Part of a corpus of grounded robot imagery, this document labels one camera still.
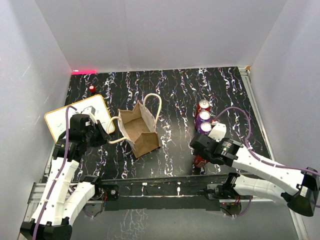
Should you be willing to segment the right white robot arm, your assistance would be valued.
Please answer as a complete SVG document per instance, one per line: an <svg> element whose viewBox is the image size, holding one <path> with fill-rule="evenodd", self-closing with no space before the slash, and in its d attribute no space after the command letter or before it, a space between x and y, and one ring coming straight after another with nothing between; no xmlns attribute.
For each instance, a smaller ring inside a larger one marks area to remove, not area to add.
<svg viewBox="0 0 320 240"><path fill-rule="evenodd" d="M208 184L207 195L217 199L256 196L285 204L305 217L314 215L320 193L320 176L316 170L290 169L270 159L257 160L246 146L227 137L217 141L197 134L189 145L194 155L212 164L244 170L255 176L229 173L222 185Z"/></svg>

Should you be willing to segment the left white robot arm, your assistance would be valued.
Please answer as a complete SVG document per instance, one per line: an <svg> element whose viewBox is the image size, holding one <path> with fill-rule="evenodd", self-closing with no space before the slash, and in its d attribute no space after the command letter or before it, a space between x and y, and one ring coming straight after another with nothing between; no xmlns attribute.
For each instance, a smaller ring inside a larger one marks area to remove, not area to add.
<svg viewBox="0 0 320 240"><path fill-rule="evenodd" d="M55 143L50 174L39 204L20 233L28 240L69 240L72 226L90 199L103 195L99 177L86 176L68 194L72 178L89 148L100 147L110 140L101 122L92 113L74 114L66 130Z"/></svg>

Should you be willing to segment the red cola can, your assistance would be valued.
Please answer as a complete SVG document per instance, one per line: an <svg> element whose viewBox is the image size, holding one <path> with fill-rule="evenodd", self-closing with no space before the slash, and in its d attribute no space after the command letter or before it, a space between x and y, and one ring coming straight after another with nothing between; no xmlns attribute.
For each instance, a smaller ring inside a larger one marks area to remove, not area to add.
<svg viewBox="0 0 320 240"><path fill-rule="evenodd" d="M200 155L196 155L193 158L193 165L196 168L203 168L207 165L208 162L209 162L208 160L202 158Z"/></svg>
<svg viewBox="0 0 320 240"><path fill-rule="evenodd" d="M198 102L196 110L199 112L199 111L203 111L203 110L209 111L210 109L211 109L210 102L206 99L202 99Z"/></svg>

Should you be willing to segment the purple soda can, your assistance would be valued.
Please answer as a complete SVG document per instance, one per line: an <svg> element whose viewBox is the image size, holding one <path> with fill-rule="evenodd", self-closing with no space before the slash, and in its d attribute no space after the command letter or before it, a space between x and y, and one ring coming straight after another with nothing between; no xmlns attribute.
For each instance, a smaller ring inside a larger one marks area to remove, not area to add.
<svg viewBox="0 0 320 240"><path fill-rule="evenodd" d="M198 132L200 134L208 135L212 130L212 125L210 122L202 122L198 127Z"/></svg>
<svg viewBox="0 0 320 240"><path fill-rule="evenodd" d="M209 122L211 119L211 114L207 110L200 111L196 116L197 123Z"/></svg>

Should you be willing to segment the canvas tote bag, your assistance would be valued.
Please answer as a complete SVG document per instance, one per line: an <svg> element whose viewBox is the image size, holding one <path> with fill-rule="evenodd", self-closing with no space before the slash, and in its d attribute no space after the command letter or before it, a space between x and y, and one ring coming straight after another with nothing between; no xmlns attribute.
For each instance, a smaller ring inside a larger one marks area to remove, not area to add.
<svg viewBox="0 0 320 240"><path fill-rule="evenodd" d="M146 107L149 97L156 97L159 101L156 115L152 115ZM161 147L157 133L157 122L162 109L162 98L156 93L149 93L143 102L137 102L132 110L118 110L118 115L112 117L106 127L109 132L110 125L117 120L118 129L122 137L110 140L109 144L117 144L123 141L129 143L136 158L139 158Z"/></svg>

